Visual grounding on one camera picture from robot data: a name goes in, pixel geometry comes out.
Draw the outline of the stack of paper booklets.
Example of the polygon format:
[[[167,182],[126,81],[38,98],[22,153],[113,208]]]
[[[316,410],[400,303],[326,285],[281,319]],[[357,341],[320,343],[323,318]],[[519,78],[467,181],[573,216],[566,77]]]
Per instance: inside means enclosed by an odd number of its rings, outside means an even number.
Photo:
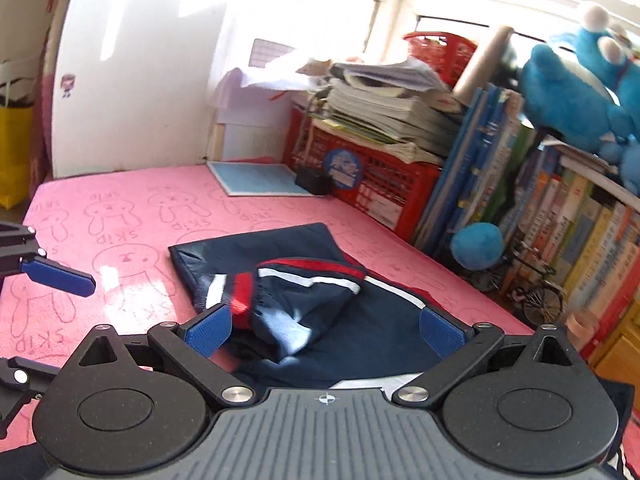
[[[426,63],[335,63],[308,100],[303,126],[318,122],[403,162],[444,163],[462,105]]]

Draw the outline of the middle row of books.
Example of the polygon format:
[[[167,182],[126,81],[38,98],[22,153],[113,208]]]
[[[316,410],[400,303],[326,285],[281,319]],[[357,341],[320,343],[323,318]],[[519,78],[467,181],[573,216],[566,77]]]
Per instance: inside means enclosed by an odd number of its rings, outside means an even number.
[[[527,262],[548,263],[555,270],[552,281],[564,290],[558,322],[565,325],[575,310],[589,310],[598,318],[597,333],[581,351],[590,358],[639,287],[638,145],[623,154],[612,177],[552,144],[545,146],[520,174],[515,209],[501,229],[504,248],[524,242],[530,247]],[[489,271],[488,285],[512,304],[515,278],[534,277],[502,257]]]

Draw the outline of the small black box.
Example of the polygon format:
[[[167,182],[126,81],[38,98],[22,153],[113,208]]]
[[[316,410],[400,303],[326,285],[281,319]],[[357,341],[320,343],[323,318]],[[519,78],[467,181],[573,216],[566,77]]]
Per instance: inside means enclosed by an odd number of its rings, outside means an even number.
[[[311,195],[329,195],[332,183],[332,178],[319,168],[300,166],[297,169],[295,184]]]

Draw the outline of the miniature black bicycle model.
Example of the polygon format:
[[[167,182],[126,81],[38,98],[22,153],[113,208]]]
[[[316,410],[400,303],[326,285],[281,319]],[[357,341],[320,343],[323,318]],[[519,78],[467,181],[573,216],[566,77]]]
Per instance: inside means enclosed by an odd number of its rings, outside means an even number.
[[[535,277],[515,278],[509,297],[530,327],[552,325],[564,312],[564,290],[552,281],[555,270],[548,263],[538,266],[526,261],[530,249],[524,242],[510,243],[503,254],[505,263],[519,263],[521,269],[532,271]]]

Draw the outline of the large blue plush toy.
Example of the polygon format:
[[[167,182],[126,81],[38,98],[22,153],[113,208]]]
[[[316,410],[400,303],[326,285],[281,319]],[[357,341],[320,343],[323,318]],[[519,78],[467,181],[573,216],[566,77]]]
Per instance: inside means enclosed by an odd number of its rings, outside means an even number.
[[[614,103],[605,84],[577,61],[558,55],[548,44],[532,49],[518,80],[524,114],[536,128],[536,138],[524,159],[498,180],[506,195],[489,223],[465,221],[451,232],[446,256],[456,271],[485,271],[504,253],[504,235],[498,223],[515,209],[518,178],[530,164],[545,136],[554,136],[576,150],[596,154],[611,165],[620,162],[634,121]]]

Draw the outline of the row of blue thin books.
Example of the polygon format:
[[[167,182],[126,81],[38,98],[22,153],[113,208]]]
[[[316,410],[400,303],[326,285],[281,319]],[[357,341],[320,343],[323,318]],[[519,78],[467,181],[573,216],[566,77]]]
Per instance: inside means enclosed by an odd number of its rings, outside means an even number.
[[[521,93],[494,84],[475,91],[413,237],[424,254],[436,255],[483,217],[518,140],[523,106]]]

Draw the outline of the pink desk mat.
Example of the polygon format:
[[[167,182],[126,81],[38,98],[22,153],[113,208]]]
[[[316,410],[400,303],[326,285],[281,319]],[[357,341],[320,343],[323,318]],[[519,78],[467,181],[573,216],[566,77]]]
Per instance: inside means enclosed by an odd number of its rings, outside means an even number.
[[[2,477],[195,479],[189,460],[217,418],[257,403],[207,404],[150,348],[150,328],[200,313],[170,248],[315,223],[350,258],[426,292],[465,324],[488,322],[508,335],[557,328],[570,342],[554,324],[528,330],[335,198],[230,197],[202,166],[51,181],[22,224],[1,228]],[[33,258],[91,274],[94,294],[32,282],[21,263]]]

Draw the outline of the light blue notebook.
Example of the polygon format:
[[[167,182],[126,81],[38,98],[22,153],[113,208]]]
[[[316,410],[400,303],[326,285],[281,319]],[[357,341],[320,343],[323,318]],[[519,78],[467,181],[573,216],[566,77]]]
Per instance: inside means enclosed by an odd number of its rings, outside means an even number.
[[[296,173],[282,164],[206,162],[206,167],[231,197],[311,196],[295,183]]]

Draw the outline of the red plastic crate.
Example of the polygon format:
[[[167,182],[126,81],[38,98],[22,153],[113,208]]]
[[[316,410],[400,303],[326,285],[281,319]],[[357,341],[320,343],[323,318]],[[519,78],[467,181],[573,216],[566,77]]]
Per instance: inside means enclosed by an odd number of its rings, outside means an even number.
[[[332,179],[331,193],[370,218],[411,240],[440,176],[427,162],[407,164],[363,144],[323,120],[291,110],[284,162],[292,169],[316,168]]]

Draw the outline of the clear plastic jar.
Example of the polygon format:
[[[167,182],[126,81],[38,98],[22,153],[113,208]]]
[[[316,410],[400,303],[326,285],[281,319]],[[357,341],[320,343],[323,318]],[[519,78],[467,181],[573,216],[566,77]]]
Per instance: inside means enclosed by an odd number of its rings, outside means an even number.
[[[589,310],[575,310],[565,319],[567,338],[577,351],[582,351],[599,328],[599,320]]]

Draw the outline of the white papers by wall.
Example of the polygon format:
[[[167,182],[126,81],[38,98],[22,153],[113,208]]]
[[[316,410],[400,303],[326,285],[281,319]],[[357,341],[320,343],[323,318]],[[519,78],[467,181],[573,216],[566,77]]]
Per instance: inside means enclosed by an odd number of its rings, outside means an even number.
[[[215,162],[283,159],[292,109],[322,86],[332,61],[256,38],[246,62],[215,77],[205,158]]]

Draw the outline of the wooden drawer shelf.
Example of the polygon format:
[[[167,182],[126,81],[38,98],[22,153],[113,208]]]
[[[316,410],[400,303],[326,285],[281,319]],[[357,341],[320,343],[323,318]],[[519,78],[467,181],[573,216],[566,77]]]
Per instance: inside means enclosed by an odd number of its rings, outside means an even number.
[[[634,300],[614,330],[590,356],[600,377],[639,388],[639,303]]]

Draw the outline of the red basket on top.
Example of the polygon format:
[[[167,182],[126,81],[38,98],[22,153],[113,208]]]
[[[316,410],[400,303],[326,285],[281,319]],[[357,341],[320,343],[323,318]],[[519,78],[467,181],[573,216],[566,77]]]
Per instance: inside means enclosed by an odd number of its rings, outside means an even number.
[[[426,63],[449,86],[459,81],[477,44],[450,32],[409,32],[402,37],[412,58]]]

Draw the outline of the white navy zip jacket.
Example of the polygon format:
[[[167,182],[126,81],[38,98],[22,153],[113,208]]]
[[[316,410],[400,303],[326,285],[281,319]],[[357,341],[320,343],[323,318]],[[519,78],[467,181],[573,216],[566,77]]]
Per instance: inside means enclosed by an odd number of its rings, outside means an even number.
[[[195,479],[629,479],[631,390],[594,376],[562,330],[508,335],[484,370],[430,408],[393,393],[440,361],[422,290],[346,255],[321,223],[170,248],[195,310],[228,306],[233,376],[189,460]]]

